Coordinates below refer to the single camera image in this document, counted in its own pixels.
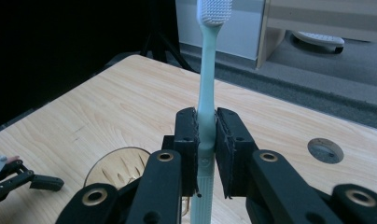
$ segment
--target toothbrush handle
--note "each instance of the toothbrush handle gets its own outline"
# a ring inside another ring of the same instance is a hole
[[[215,172],[216,119],[214,80],[216,38],[221,26],[200,26],[203,42],[200,99],[197,114],[200,135],[197,181],[202,197],[193,197],[190,220],[194,224],[208,224],[211,223]]]
[[[211,223],[214,177],[199,176],[197,181],[202,197],[192,197],[192,204],[195,206],[190,209],[190,223]]]

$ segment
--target wood grain surface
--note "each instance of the wood grain surface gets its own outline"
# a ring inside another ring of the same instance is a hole
[[[106,183],[121,189],[142,176],[150,153],[138,147],[122,147],[98,160],[90,169],[84,186]]]
[[[199,84],[199,75],[131,56],[0,132],[0,155],[20,155],[35,174],[65,182],[59,192],[29,185],[14,190],[0,202],[0,223],[54,223],[107,153],[159,150],[163,136],[174,134],[175,113],[197,105]],[[238,113],[260,148],[283,154],[313,187],[331,193],[336,184],[354,183],[377,192],[377,130],[231,84],[215,85],[216,106]],[[314,159],[307,144],[317,137],[339,145],[343,160]],[[250,223],[244,198],[224,199],[217,169],[214,194],[213,223]]]

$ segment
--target round hole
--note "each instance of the round hole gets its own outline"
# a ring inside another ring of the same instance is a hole
[[[96,200],[99,200],[101,197],[102,197],[101,192],[93,192],[92,194],[89,195],[89,200],[96,201]]]
[[[269,153],[269,152],[261,153],[260,157],[264,161],[277,161],[278,160],[278,158],[275,155],[273,155],[272,153]]]
[[[87,206],[94,206],[103,202],[107,197],[105,189],[90,189],[84,194],[82,202]]]
[[[159,223],[160,219],[161,219],[160,214],[158,212],[153,212],[153,211],[146,213],[145,216],[143,217],[143,221],[146,224],[156,224],[156,223]]]
[[[174,158],[174,155],[171,153],[161,153],[157,158],[159,161],[171,161]]]
[[[349,189],[345,192],[346,197],[350,199],[352,202],[366,206],[366,207],[373,207],[377,204],[377,202],[369,196],[368,193],[357,190],[357,189]]]
[[[315,138],[308,143],[308,151],[319,161],[338,163],[343,159],[342,149],[334,142],[325,138]]]
[[[139,147],[116,149],[93,165],[86,176],[84,187],[94,183],[106,183],[121,189],[143,174],[149,156],[149,152]]]
[[[311,223],[316,223],[316,224],[326,223],[325,220],[321,216],[319,216],[318,214],[316,214],[316,213],[307,213],[307,215],[305,217]]]

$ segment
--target gray wall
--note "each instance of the gray wall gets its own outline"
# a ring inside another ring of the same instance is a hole
[[[196,0],[176,0],[179,41],[200,47],[202,34],[196,20]],[[217,37],[217,51],[256,60],[264,1],[232,1],[230,19]]]

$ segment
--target toothbrush bristles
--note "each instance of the toothbrush bristles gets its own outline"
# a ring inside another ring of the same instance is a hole
[[[230,18],[232,0],[202,0],[202,22],[220,25]]]

